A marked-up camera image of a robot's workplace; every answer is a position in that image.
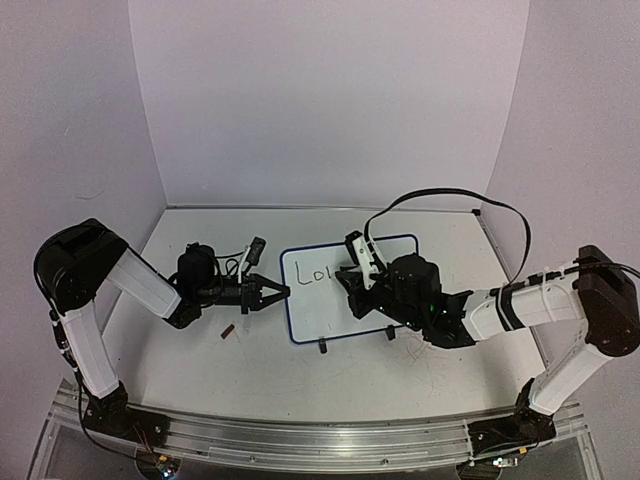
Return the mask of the blue framed whiteboard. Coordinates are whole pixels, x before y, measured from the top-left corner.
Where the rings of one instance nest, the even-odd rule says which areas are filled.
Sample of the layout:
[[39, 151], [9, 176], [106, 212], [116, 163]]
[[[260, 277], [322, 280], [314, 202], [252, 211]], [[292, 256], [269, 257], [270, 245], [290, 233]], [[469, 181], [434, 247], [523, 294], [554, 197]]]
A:
[[359, 320], [352, 314], [345, 288], [336, 279], [342, 267], [352, 264], [342, 242], [296, 247], [279, 259], [290, 340], [296, 345], [381, 332], [399, 324], [380, 312]]

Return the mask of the red marker cap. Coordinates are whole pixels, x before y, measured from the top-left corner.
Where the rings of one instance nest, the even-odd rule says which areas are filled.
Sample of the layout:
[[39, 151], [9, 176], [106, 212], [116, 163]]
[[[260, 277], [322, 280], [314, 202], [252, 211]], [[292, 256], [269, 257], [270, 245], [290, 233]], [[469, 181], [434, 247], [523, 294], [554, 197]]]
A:
[[221, 333], [221, 338], [224, 340], [226, 339], [235, 329], [235, 325], [231, 324], [229, 325], [222, 333]]

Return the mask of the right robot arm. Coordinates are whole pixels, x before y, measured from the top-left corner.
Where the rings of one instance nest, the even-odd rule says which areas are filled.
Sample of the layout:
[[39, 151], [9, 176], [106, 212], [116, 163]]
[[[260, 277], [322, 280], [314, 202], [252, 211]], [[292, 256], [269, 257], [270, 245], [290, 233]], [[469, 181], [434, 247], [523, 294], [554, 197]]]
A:
[[564, 401], [603, 365], [639, 347], [639, 272], [593, 245], [556, 270], [456, 294], [443, 292], [437, 265], [418, 254], [383, 268], [342, 267], [335, 276], [355, 318], [377, 311], [442, 349], [472, 347], [543, 324], [579, 322], [566, 352], [522, 387], [512, 414], [469, 425], [476, 458], [554, 439], [554, 415]]

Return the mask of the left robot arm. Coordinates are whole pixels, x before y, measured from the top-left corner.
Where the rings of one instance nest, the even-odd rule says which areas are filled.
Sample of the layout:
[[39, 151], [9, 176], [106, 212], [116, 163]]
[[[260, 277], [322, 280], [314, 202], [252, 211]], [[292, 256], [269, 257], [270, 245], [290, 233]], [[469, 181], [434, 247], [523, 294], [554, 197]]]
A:
[[129, 295], [151, 314], [182, 330], [213, 306], [261, 311], [287, 299], [289, 287], [252, 273], [266, 247], [260, 237], [222, 270], [215, 250], [187, 245], [177, 270], [164, 277], [128, 242], [95, 218], [68, 227], [40, 247], [33, 263], [36, 285], [48, 302], [61, 355], [86, 394], [79, 420], [87, 431], [153, 447], [164, 444], [168, 416], [134, 408], [109, 358], [95, 300], [105, 283]]

